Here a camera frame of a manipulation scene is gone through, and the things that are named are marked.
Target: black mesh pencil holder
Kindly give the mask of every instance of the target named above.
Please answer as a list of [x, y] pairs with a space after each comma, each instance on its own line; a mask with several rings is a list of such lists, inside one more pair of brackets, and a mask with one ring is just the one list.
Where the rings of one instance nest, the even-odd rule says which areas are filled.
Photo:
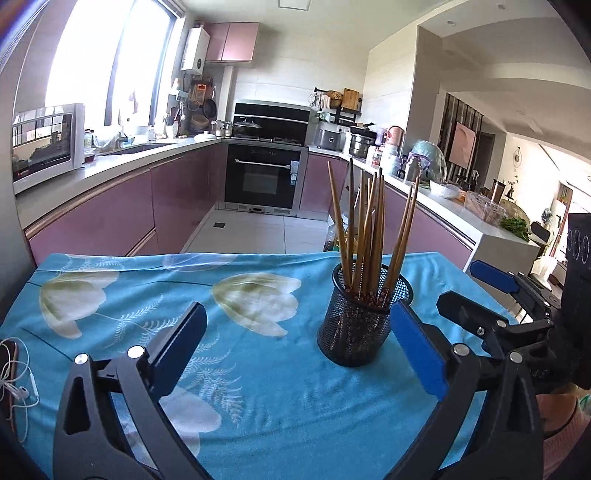
[[[381, 288], [388, 266], [382, 265]], [[413, 301], [413, 289], [402, 275], [398, 278], [392, 302], [387, 308], [372, 307], [353, 298], [345, 290], [341, 265], [333, 270], [333, 290], [324, 322], [316, 340], [323, 354], [343, 367], [361, 367], [371, 363], [390, 333], [390, 306], [398, 300]]]

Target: blue tablecloth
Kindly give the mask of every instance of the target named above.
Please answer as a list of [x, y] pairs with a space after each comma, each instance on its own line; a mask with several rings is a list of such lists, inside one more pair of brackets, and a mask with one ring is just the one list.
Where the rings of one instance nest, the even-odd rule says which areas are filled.
[[[111, 358], [145, 345], [198, 301], [206, 334], [177, 388], [161, 400], [177, 431], [216, 479], [381, 479], [436, 404], [394, 335], [366, 367], [339, 367], [316, 332], [333, 290], [337, 254], [106, 258], [52, 255], [22, 290], [0, 336], [28, 346], [40, 404], [25, 448], [51, 476], [61, 391], [72, 359]], [[413, 309], [451, 343], [480, 340], [437, 313], [455, 290], [508, 313], [439, 254], [407, 255]], [[446, 463], [461, 456], [482, 406], [477, 395]], [[149, 463], [120, 396], [124, 429]], [[18, 424], [22, 428], [23, 412]]]

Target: painting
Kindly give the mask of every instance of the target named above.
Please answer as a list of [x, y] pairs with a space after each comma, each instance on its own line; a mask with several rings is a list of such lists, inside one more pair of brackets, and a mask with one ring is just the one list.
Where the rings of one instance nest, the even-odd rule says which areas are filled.
[[452, 151], [449, 155], [449, 161], [455, 165], [460, 166], [461, 168], [468, 168], [470, 159], [472, 158], [475, 140], [475, 131], [472, 131], [468, 127], [457, 123], [456, 134], [453, 138]]

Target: white microwave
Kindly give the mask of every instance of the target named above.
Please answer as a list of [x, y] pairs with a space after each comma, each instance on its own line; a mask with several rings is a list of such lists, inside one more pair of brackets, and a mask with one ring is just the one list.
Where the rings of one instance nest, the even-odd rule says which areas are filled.
[[12, 122], [14, 193], [80, 168], [84, 163], [84, 104], [18, 113]]

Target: green vegetable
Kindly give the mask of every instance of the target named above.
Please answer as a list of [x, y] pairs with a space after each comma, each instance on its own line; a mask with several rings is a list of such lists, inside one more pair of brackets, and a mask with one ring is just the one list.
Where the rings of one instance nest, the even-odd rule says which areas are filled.
[[527, 222], [523, 218], [503, 218], [499, 223], [501, 228], [511, 232], [513, 235], [522, 238], [526, 242], [530, 241], [530, 231]]

